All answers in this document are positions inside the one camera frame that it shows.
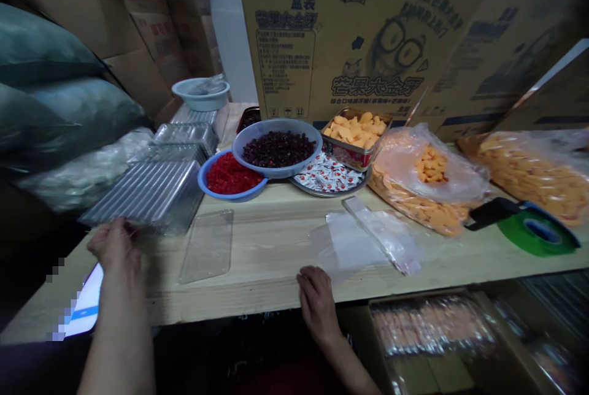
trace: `light wood tabletop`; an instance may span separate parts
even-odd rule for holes
[[[372,210],[391,209],[369,188],[357,196]],[[313,197],[284,181],[271,182],[256,199],[241,204],[207,196],[198,213],[223,209],[234,210],[231,269],[225,275],[179,286],[183,237],[140,242],[152,325],[299,307],[295,275],[300,267],[319,263],[308,233],[325,223],[329,211],[344,210],[341,199]],[[586,229],[575,230],[583,243],[575,254],[539,258],[509,242],[496,225],[449,239],[403,220],[420,246],[421,271],[403,276],[393,266],[371,266],[337,278],[337,302],[589,267]],[[64,308],[75,305],[77,292],[96,264],[86,249],[91,235],[20,310],[0,335],[0,343],[44,341],[57,331]]]

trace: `red diced fruit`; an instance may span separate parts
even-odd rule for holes
[[[207,188],[217,194],[239,194],[252,189],[264,178],[235,160],[232,153],[224,154],[207,173]]]

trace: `cartoon character print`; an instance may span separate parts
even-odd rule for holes
[[[396,16],[387,19],[368,51],[367,75],[384,80],[403,75],[423,57],[425,33],[425,25],[414,18]]]
[[[347,76],[347,77],[360,76],[361,67],[362,67],[362,58],[358,58],[358,59],[350,58],[344,64],[344,68],[342,69],[342,76]]]

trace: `person's right hand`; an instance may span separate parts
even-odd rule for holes
[[[105,274],[111,270],[141,270],[141,252],[133,247],[124,217],[101,226],[89,241],[88,251],[98,259]]]
[[[301,287],[302,317],[321,348],[331,347],[343,338],[336,315],[336,304],[329,275],[315,266],[301,268],[296,281]]]

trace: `metal tray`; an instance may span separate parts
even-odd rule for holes
[[[357,191],[364,188],[366,186],[366,184],[368,183],[368,181],[370,180],[371,175],[372,175],[372,165],[370,165],[368,167],[368,169],[364,172],[364,179],[362,179],[362,182],[360,182],[359,184],[357,184],[357,186],[355,186],[354,188],[352,188],[350,190],[339,191],[337,193],[324,193],[322,191],[315,191],[310,188],[307,188],[306,186],[301,185],[300,183],[298,183],[295,180],[294,177],[289,177],[288,179],[290,180],[290,182],[292,184],[294,184],[294,186],[296,186],[300,190],[303,190],[305,193],[311,194],[312,196],[317,196],[317,197],[321,197],[321,198],[336,198],[336,197],[338,198],[338,197],[347,196],[348,194],[354,194]]]
[[[244,113],[241,115],[241,119],[239,120],[236,134],[239,134],[239,132],[243,130],[241,128],[241,126],[243,125],[244,120],[247,119],[249,116],[256,114],[256,113],[260,114],[260,107],[249,107],[244,110]]]

